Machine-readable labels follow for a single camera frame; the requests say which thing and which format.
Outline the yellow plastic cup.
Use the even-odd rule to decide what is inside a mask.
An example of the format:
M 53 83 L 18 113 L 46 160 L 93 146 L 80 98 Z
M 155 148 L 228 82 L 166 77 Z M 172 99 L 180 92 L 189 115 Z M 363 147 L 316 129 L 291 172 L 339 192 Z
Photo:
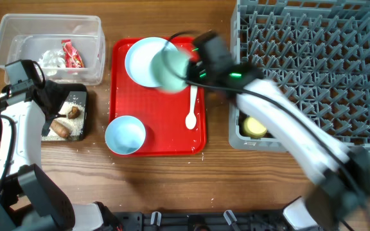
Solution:
M 253 139 L 260 139 L 267 133 L 267 128 L 253 117 L 247 117 L 243 121 L 243 133 Z

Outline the white tissue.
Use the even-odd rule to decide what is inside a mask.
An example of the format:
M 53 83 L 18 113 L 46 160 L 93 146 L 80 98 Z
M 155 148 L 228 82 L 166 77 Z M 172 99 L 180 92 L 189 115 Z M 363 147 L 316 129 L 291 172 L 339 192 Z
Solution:
M 63 50 L 48 50 L 42 58 L 37 62 L 42 68 L 51 69 L 50 71 L 44 71 L 46 76 L 56 75 L 58 68 L 65 68 L 65 53 Z

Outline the red snack wrapper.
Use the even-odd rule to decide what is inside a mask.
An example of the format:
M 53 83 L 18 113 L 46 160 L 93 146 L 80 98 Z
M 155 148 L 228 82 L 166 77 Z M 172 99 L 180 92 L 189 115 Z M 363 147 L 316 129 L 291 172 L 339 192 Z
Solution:
M 82 58 L 76 48 L 73 47 L 70 40 L 62 40 L 62 49 L 65 54 L 65 63 L 67 68 L 84 68 Z

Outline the white plastic spoon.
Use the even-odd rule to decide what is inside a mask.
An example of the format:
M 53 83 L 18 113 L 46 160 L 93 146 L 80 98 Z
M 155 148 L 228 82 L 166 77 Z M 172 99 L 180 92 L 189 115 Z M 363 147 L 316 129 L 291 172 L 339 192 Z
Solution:
M 186 120 L 185 120 L 186 128 L 189 130 L 194 129 L 197 123 L 197 118 L 195 115 L 195 103 L 197 100 L 197 92 L 198 92 L 198 87 L 191 85 L 190 86 L 189 113 L 186 116 Z

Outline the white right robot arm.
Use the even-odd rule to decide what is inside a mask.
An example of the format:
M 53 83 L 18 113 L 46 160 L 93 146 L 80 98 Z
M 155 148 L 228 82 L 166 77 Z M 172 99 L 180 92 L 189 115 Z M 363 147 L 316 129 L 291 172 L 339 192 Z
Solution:
M 350 148 L 304 115 L 255 65 L 234 61 L 223 39 L 208 31 L 193 40 L 201 63 L 188 83 L 224 92 L 244 114 L 258 120 L 296 159 L 314 189 L 282 211 L 295 230 L 335 230 L 358 208 L 370 224 L 370 156 Z

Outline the light blue plate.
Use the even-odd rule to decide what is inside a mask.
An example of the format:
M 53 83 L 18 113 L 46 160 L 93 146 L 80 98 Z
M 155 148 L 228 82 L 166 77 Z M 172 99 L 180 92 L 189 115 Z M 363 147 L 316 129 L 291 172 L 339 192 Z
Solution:
M 160 37 L 142 38 L 130 46 L 125 57 L 125 70 L 132 81 L 143 87 L 159 87 L 152 72 L 152 59 L 165 46 Z

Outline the green bowl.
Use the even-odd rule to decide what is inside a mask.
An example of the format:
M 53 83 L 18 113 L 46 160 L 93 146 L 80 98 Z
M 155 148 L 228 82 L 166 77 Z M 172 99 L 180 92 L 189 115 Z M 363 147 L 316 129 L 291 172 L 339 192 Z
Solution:
M 183 50 L 165 49 L 152 59 L 152 72 L 159 83 L 157 89 L 167 94 L 184 90 L 188 84 L 180 79 L 186 77 L 188 62 L 191 56 Z

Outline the light blue small bowl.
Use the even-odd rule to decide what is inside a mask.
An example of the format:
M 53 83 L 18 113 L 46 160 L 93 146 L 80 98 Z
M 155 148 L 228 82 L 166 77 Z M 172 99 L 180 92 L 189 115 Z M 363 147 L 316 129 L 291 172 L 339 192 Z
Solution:
M 110 122 L 105 131 L 105 143 L 118 155 L 138 151 L 146 139 L 144 124 L 136 117 L 123 115 Z

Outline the brown food scrap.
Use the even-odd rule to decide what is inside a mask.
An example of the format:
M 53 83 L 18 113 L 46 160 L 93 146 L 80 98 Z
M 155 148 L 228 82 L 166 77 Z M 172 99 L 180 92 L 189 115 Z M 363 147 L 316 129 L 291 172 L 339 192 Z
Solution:
M 67 114 L 68 119 L 76 119 L 80 115 L 80 110 L 76 106 L 72 106 L 71 110 Z

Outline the pile of white rice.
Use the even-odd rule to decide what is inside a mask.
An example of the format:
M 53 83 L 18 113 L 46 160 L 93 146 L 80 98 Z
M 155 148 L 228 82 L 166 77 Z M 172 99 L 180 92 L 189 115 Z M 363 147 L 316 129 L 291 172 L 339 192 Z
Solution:
M 76 106 L 80 110 L 80 115 L 76 119 L 68 119 L 67 114 L 71 110 L 72 106 Z M 58 117 L 54 120 L 57 120 L 59 123 L 62 123 L 66 126 L 71 134 L 67 139 L 59 137 L 51 128 L 50 125 L 48 130 L 44 132 L 41 136 L 42 141 L 77 141 L 81 138 L 84 132 L 84 119 L 85 119 L 85 109 L 81 105 L 75 103 L 65 102 L 62 105 L 62 108 L 59 111 L 61 117 Z

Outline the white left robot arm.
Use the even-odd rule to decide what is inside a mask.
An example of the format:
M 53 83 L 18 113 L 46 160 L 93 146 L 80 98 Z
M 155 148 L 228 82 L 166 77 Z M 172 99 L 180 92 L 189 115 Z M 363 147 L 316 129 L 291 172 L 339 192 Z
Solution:
M 59 117 L 65 97 L 50 91 L 33 60 L 5 66 L 0 95 L 0 230 L 123 230 L 100 202 L 73 205 L 41 168 L 44 125 Z

